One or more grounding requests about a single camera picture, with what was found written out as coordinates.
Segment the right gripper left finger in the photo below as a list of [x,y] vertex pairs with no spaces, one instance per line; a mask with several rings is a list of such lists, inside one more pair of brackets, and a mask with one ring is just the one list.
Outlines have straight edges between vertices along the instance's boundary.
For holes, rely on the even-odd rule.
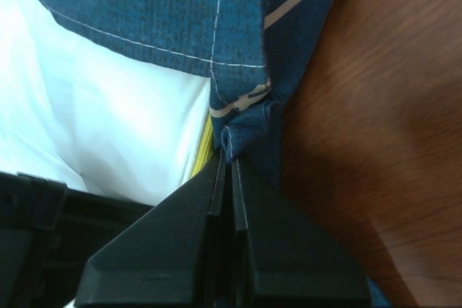
[[75,307],[213,307],[226,162],[187,183],[98,250]]

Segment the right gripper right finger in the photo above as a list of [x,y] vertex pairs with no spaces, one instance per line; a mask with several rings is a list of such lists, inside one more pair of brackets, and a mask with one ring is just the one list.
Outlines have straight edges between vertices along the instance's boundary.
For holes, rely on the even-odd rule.
[[232,163],[237,307],[371,307],[361,265],[245,159]]

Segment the white pillow yellow edge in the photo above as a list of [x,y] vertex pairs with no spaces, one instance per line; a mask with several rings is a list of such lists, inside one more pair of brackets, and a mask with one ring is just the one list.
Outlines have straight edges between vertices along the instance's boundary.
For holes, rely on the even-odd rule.
[[1,170],[157,205],[211,155],[209,80],[114,53],[1,0]]

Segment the dark blue pillowcase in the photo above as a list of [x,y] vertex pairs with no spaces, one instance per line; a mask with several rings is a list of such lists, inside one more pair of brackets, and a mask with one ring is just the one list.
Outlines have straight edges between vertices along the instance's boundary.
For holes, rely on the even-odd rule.
[[278,190],[282,113],[333,0],[41,1],[60,25],[96,43],[209,78],[211,159],[226,162],[213,307],[237,307],[232,163],[247,160]]

